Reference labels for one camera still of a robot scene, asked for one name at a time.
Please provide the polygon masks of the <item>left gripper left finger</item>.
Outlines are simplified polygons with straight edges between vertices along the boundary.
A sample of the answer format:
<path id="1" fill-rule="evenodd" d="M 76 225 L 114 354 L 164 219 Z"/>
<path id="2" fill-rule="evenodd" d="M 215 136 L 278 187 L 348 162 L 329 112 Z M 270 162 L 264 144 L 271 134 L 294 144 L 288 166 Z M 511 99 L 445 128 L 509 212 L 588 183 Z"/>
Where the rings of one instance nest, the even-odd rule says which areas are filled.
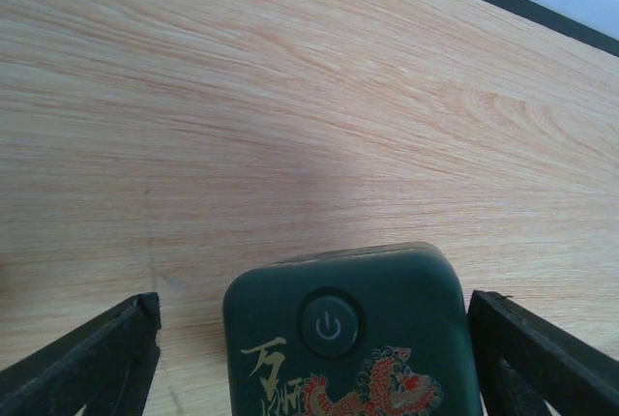
<path id="1" fill-rule="evenodd" d="M 3 415 L 141 415 L 161 356 L 159 295 L 134 295 L 1 371 Z"/>

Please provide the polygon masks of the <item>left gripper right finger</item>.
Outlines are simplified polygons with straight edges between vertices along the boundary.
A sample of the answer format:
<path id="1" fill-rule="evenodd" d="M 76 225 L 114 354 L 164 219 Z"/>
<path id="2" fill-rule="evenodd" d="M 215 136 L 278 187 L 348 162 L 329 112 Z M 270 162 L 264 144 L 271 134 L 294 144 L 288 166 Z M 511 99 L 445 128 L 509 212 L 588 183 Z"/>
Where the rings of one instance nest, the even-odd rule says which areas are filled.
<path id="1" fill-rule="evenodd" d="M 498 292 L 468 309 L 489 415 L 616 415 L 618 361 Z"/>

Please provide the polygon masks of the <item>green dragon cube plug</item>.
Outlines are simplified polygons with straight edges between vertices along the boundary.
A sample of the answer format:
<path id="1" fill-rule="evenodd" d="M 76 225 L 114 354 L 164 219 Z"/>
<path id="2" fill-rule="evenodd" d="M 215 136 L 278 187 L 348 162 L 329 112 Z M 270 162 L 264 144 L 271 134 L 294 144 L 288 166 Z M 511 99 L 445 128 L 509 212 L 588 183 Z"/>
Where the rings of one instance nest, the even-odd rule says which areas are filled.
<path id="1" fill-rule="evenodd" d="M 462 289 L 425 243 L 303 255 L 226 290 L 235 415 L 480 415 Z"/>

